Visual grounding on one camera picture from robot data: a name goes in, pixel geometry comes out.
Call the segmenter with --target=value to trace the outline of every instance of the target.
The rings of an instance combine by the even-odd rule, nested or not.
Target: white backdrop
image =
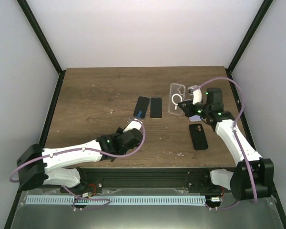
[[[236,66],[245,113],[257,150],[275,164],[275,185],[286,213],[286,0],[273,1]]]
[[[0,0],[0,229],[19,187],[10,173],[39,141],[57,78],[17,1]]]
[[[228,67],[262,0],[28,0],[61,67]]]

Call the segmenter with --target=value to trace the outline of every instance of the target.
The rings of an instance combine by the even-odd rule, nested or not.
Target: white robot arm
[[[206,123],[224,141],[236,164],[234,172],[227,171],[226,169],[211,171],[210,178],[212,183],[231,190],[237,200],[251,199],[253,197],[248,166],[244,161],[242,150],[236,140],[234,133],[236,131],[250,165],[258,198],[271,196],[274,165],[270,159],[262,158],[251,147],[237,125],[234,127],[234,117],[229,111],[224,111],[222,90],[220,88],[208,88],[206,103],[203,103],[201,90],[196,85],[189,87],[188,90],[193,99],[183,101],[178,106],[184,111],[187,117],[198,115],[206,119]]]
[[[32,145],[17,160],[18,166],[42,156],[43,159],[25,166],[18,171],[19,183],[22,190],[30,190],[41,185],[63,185],[69,188],[83,182],[79,169],[65,167],[83,162],[98,162],[114,160],[122,157],[129,149],[137,147],[143,138],[140,132],[141,121],[134,119],[124,129],[118,128],[116,133],[103,135],[90,142],[64,148],[44,148]],[[107,152],[115,157],[105,155]]]
[[[216,124],[215,132],[221,137],[225,145],[228,147],[228,150],[230,151],[234,159],[235,165],[237,166],[238,162],[244,160],[244,156],[233,133],[233,124],[234,121],[231,119],[223,120]],[[246,153],[248,161],[259,161],[260,158],[262,158],[262,156],[252,148],[252,146],[248,143],[248,141],[245,139],[245,137],[240,132],[237,126],[236,126],[236,132],[243,146],[243,149]],[[220,185],[228,190],[231,190],[230,181],[232,175],[233,172],[229,172],[226,169],[212,170],[211,181],[215,185]]]

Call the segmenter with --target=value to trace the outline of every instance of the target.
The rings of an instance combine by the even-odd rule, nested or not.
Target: purple cable
[[[243,148],[243,146],[242,146],[242,144],[241,144],[241,142],[240,142],[240,140],[239,140],[239,138],[238,138],[238,136],[237,136],[236,128],[235,128],[235,127],[236,127],[236,124],[237,124],[237,121],[240,119],[240,116],[241,116],[242,113],[244,112],[244,105],[245,105],[244,96],[243,96],[243,93],[242,93],[242,90],[241,90],[240,86],[239,86],[234,80],[231,80],[231,79],[225,78],[225,77],[218,77],[218,78],[214,78],[214,79],[212,79],[212,80],[208,80],[208,81],[204,82],[202,85],[200,85],[200,86],[194,88],[194,91],[197,90],[197,89],[199,89],[199,88],[201,88],[201,87],[203,87],[203,86],[205,86],[205,85],[207,85],[207,84],[210,83],[210,82],[215,81],[215,80],[228,80],[228,81],[234,83],[234,85],[238,88],[239,93],[240,93],[240,95],[241,95],[242,107],[241,107],[241,109],[240,109],[240,111],[239,111],[238,116],[237,116],[236,119],[234,120],[234,123],[233,123],[233,133],[234,133],[235,138],[236,138],[236,141],[237,141],[237,143],[238,143],[238,145],[239,145],[239,147],[240,147],[240,150],[242,151],[242,154],[243,154],[243,156],[244,156],[244,160],[245,160],[245,163],[246,163],[246,167],[247,167],[247,170],[248,170],[248,174],[249,174],[250,182],[251,182],[251,187],[252,187],[252,191],[253,191],[254,203],[257,203],[257,193],[256,193],[256,187],[255,187],[255,183],[254,183],[254,179],[253,179],[253,174],[252,174],[252,171],[251,171],[251,167],[250,167],[250,164],[249,164],[247,155],[246,155],[246,153],[245,153],[245,151],[244,151],[244,148]]]
[[[232,205],[230,205],[230,206],[228,206],[228,207],[218,208],[217,211],[218,211],[218,210],[227,210],[227,209],[233,208],[233,207],[237,206],[239,203],[240,203],[240,201],[237,201],[237,202],[235,202],[234,204],[232,204]]]
[[[80,196],[77,196],[75,195],[73,192],[71,192],[66,186],[62,185],[62,187],[69,193],[71,194],[72,196],[74,196],[74,201],[72,203],[72,207],[73,209],[75,209],[75,203],[77,202],[77,199],[82,199],[82,200],[88,200],[88,201],[107,201],[107,203],[105,204],[102,204],[100,206],[97,206],[97,207],[94,207],[94,208],[82,208],[82,210],[86,211],[86,210],[95,210],[95,209],[100,209],[100,208],[103,208],[105,206],[107,206],[108,204],[110,204],[110,199],[107,199],[107,198],[84,198],[84,197],[80,197]]]

